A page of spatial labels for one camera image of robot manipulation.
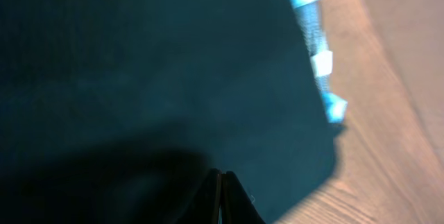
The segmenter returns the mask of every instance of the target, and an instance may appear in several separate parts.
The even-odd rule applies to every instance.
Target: blue and white object
[[[345,117],[347,101],[330,92],[328,77],[333,69],[333,52],[328,49],[325,34],[319,23],[318,0],[290,0],[298,23],[304,33],[311,67],[330,123],[340,123]]]

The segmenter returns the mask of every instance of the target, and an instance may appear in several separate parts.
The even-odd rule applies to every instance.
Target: dark green cloth
[[[125,223],[135,210],[123,205],[143,194],[114,197],[110,178],[131,178],[133,165],[196,178],[210,167],[234,171],[271,223],[334,170],[333,134],[289,0],[0,6],[0,176],[15,185],[3,192],[4,223],[62,218],[52,214]],[[101,189],[105,181],[113,190]]]

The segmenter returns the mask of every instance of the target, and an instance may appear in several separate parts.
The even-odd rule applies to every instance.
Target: black object
[[[237,176],[212,169],[177,224],[265,224]]]

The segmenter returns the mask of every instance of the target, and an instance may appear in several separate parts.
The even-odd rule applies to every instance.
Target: wooden surface
[[[364,1],[426,134],[444,161],[442,0]]]
[[[336,175],[282,223],[444,223],[444,170],[363,0],[323,0],[333,91],[349,101]]]

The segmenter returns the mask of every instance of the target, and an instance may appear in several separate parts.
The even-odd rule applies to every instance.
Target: wooden floor
[[[444,162],[442,0],[364,0],[389,58]]]
[[[349,101],[336,175],[282,223],[444,223],[444,170],[364,0],[323,0],[333,91]]]

